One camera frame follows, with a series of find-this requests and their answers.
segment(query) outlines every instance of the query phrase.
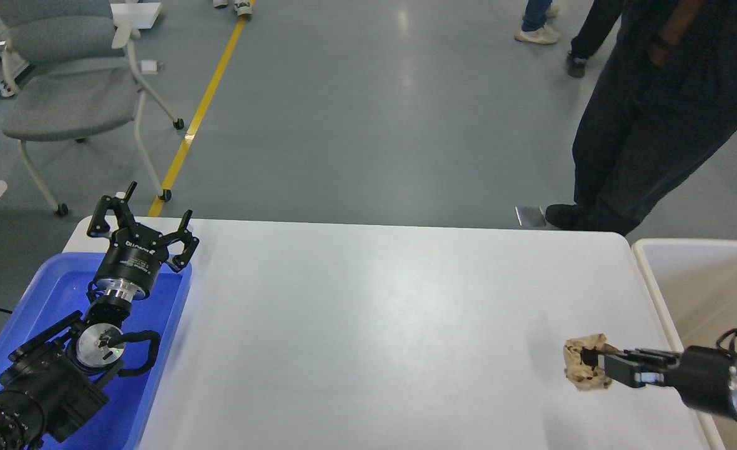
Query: metal plate on floor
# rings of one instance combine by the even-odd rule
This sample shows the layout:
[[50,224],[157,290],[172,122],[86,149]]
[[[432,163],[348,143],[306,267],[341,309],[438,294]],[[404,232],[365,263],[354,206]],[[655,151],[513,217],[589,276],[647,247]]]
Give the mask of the metal plate on floor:
[[546,227],[546,220],[540,207],[516,207],[516,215],[522,227]]

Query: robotic arm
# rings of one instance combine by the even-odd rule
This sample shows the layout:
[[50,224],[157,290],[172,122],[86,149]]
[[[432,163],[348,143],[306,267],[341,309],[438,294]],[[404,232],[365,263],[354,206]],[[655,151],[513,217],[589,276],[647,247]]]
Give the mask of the robotic arm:
[[647,349],[603,354],[583,350],[583,364],[631,388],[672,387],[689,408],[737,421],[737,328],[716,348],[691,346],[679,353]]
[[[0,375],[0,450],[40,448],[46,433],[65,441],[109,401],[102,388],[114,376],[139,376],[154,366],[159,334],[124,333],[123,321],[134,301],[148,298],[160,265],[183,270],[199,239],[188,230],[190,210],[170,234],[134,221],[128,201],[135,187],[132,182],[123,199],[102,197],[92,216],[88,236],[108,238],[110,247],[88,285],[91,305],[84,318],[80,311],[68,314],[11,353],[12,366]],[[108,211],[119,225],[112,233]],[[171,257],[168,246],[176,242],[184,248]],[[123,368],[126,345],[145,341],[146,362]]]

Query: blue plastic bin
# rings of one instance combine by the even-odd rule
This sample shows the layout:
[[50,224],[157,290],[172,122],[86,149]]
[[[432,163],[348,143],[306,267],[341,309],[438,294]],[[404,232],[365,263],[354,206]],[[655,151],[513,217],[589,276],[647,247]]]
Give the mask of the blue plastic bin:
[[[96,274],[102,258],[100,253],[62,253],[43,263],[0,335],[0,374],[10,367],[8,355],[19,345],[73,311],[85,313],[89,306],[85,296],[88,282]],[[132,450],[137,447],[188,298],[190,279],[191,267],[173,273],[163,265],[151,296],[134,302],[131,316],[123,324],[125,333],[154,330],[162,336],[152,370],[142,376],[114,378],[103,389],[110,402],[96,416],[62,444],[45,436],[43,448]],[[127,345],[124,367],[139,367],[146,360],[146,353],[147,342]]]

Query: beige bin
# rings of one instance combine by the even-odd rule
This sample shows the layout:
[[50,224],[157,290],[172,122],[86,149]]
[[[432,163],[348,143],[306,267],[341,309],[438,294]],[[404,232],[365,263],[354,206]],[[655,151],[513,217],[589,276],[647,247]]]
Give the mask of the beige bin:
[[[632,251],[673,350],[714,347],[719,336],[737,328],[737,241],[642,239]],[[700,416],[711,447],[717,447],[709,419]],[[726,448],[737,450],[737,422],[714,422]]]

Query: chair caster wheel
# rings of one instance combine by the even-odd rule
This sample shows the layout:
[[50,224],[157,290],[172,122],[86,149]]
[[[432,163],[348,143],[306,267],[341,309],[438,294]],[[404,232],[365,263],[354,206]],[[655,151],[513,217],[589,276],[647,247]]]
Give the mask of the chair caster wheel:
[[59,206],[57,206],[57,211],[54,212],[57,214],[57,217],[65,217],[68,216],[68,205],[65,203],[60,203]]

